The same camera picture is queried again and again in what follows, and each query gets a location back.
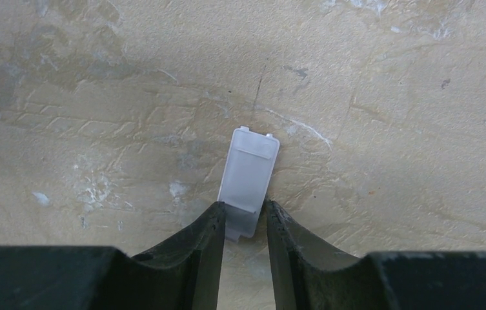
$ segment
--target stained concrete surface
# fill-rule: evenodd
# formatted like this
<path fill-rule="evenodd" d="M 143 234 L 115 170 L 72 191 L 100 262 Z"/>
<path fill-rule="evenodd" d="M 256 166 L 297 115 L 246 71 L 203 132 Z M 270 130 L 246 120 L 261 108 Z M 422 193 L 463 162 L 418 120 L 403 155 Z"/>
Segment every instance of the stained concrete surface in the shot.
<path fill-rule="evenodd" d="M 0 0 L 0 244 L 147 249 L 240 125 L 337 247 L 486 249 L 486 0 Z M 218 307 L 274 308 L 263 221 Z"/>

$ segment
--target beige floor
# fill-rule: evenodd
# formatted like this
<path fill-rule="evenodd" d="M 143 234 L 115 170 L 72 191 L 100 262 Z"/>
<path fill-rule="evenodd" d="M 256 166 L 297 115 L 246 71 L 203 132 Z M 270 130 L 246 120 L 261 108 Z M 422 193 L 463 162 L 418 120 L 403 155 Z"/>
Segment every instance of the beige floor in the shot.
<path fill-rule="evenodd" d="M 486 0 L 0 0 L 0 244 L 149 248 L 240 125 L 334 245 L 486 249 Z M 264 230 L 219 309 L 274 308 Z"/>

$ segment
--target white plastic battery cover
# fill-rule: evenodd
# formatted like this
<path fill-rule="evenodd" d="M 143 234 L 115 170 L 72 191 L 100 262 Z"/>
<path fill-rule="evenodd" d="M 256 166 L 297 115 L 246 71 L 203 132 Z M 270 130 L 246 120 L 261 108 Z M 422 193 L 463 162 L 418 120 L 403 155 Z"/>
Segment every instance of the white plastic battery cover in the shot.
<path fill-rule="evenodd" d="M 233 131 L 218 201 L 226 206 L 226 239 L 254 236 L 281 143 L 241 126 Z"/>

